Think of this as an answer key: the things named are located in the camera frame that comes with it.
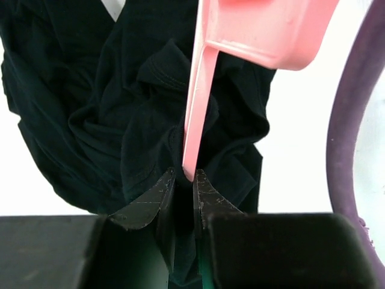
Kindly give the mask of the pink hanger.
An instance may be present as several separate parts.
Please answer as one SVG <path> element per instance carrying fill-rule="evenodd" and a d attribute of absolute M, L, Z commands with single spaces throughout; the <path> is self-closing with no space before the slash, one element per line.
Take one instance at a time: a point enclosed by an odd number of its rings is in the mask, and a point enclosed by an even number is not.
<path fill-rule="evenodd" d="M 316 57 L 337 1 L 199 1 L 182 168 L 193 181 L 219 52 L 269 69 L 301 70 Z"/>

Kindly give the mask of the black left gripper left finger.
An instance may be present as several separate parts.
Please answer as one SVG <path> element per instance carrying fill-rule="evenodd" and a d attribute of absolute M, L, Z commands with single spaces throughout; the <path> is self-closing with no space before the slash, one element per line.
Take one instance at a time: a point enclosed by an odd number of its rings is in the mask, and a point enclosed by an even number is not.
<path fill-rule="evenodd" d="M 173 270 L 168 169 L 110 216 L 1 218 L 2 288 L 167 288 Z"/>

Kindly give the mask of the black t shirt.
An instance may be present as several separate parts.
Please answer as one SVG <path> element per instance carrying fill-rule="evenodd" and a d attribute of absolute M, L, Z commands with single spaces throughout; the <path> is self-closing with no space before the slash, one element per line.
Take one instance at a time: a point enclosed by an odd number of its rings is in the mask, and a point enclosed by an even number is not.
<path fill-rule="evenodd" d="M 2 1 L 2 83 L 41 173 L 69 204 L 112 214 L 174 168 L 170 288 L 201 288 L 181 162 L 197 1 Z"/>

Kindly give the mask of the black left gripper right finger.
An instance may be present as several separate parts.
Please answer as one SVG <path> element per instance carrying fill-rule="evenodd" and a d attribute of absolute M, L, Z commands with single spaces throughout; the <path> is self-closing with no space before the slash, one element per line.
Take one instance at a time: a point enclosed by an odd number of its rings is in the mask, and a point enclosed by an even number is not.
<path fill-rule="evenodd" d="M 246 214 L 205 172 L 193 182 L 204 288 L 377 288 L 358 232 L 333 213 Z"/>

